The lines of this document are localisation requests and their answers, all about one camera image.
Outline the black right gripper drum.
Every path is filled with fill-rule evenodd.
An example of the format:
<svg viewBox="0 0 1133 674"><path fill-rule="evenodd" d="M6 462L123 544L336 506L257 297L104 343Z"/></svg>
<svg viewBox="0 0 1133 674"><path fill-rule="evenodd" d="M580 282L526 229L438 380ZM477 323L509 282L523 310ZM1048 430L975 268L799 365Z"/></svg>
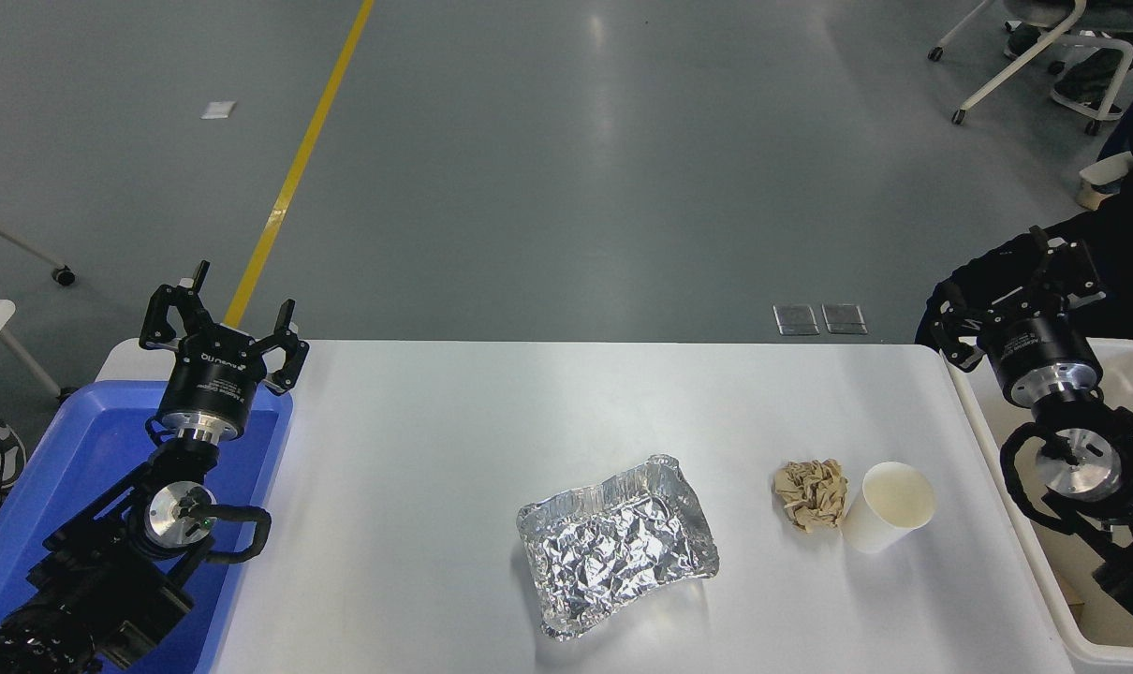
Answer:
<svg viewBox="0 0 1133 674"><path fill-rule="evenodd" d="M1072 302L1029 306L983 319L980 349L1004 396L1089 393L1101 381L1092 345L1070 323Z"/></svg>

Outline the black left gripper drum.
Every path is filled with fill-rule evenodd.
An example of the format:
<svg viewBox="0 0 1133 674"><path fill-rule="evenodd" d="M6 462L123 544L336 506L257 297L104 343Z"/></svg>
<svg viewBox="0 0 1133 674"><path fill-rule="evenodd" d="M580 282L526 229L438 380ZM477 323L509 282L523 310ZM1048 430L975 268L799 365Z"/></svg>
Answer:
<svg viewBox="0 0 1133 674"><path fill-rule="evenodd" d="M254 341L223 325L184 336L159 406L160 425L244 432L256 389L266 376Z"/></svg>

